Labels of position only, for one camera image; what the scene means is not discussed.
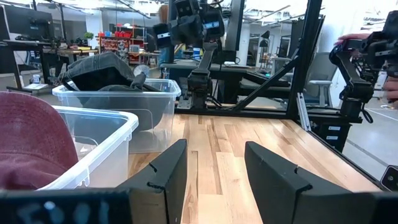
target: ceiling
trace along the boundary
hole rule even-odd
[[[1,2],[10,2],[18,5],[29,5],[32,4],[32,0],[0,0]],[[118,11],[132,11],[126,5],[120,3],[117,0],[53,0],[55,2],[63,3],[66,6],[74,7],[82,12],[88,12],[95,9],[105,10],[118,10]],[[134,9],[142,12],[148,16],[156,16],[156,13],[161,4],[164,4],[164,0],[150,1],[150,0],[122,0],[128,2]],[[224,9],[228,9],[232,0],[224,0],[221,5]],[[267,24],[270,22],[285,20],[289,22],[290,17],[299,16],[305,13],[308,0],[270,0],[258,1],[258,0],[245,0],[244,8],[244,20],[246,22],[255,22],[258,24]],[[393,10],[395,6],[397,8],[397,0],[368,0],[370,4],[367,5],[366,17],[364,18],[364,24],[367,22],[377,22],[379,19],[386,18],[389,11]],[[37,4],[49,4],[45,0],[36,0]]]

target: clear plastic bin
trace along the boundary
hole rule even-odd
[[[62,85],[52,93],[63,106],[134,113],[139,126],[132,134],[129,153],[163,152],[170,144],[174,101],[181,89],[174,80],[148,78],[145,84],[160,92],[69,91]],[[69,85],[77,89],[73,82]]]
[[[128,178],[128,148],[138,117],[131,113],[53,106],[75,142],[79,162],[39,190],[116,187]],[[89,121],[97,128],[82,126]]]

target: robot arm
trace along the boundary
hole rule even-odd
[[[189,108],[206,108],[206,100],[213,90],[210,65],[216,50],[218,39],[225,33],[220,7],[197,0],[176,0],[178,17],[168,24],[154,26],[157,45],[169,47],[176,44],[203,46],[203,58],[198,68],[188,76],[188,91],[192,93]]]
[[[398,78],[397,23],[398,11],[392,11],[382,31],[373,32],[365,40],[345,40],[330,52],[330,61],[338,66],[347,84],[340,93],[342,116],[357,118],[362,111],[367,121],[373,122],[364,106],[373,96],[378,73],[385,70],[388,76]],[[361,54],[357,63],[351,61],[354,50]]]

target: shelf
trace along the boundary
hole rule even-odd
[[[95,37],[95,38],[114,38],[119,40],[131,40],[130,37]]]

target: wooden tabletop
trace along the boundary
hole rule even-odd
[[[244,163],[246,141],[351,191],[379,190],[291,120],[176,114],[171,142],[181,138],[188,141],[184,224],[262,223]],[[129,155],[129,174],[157,155]]]

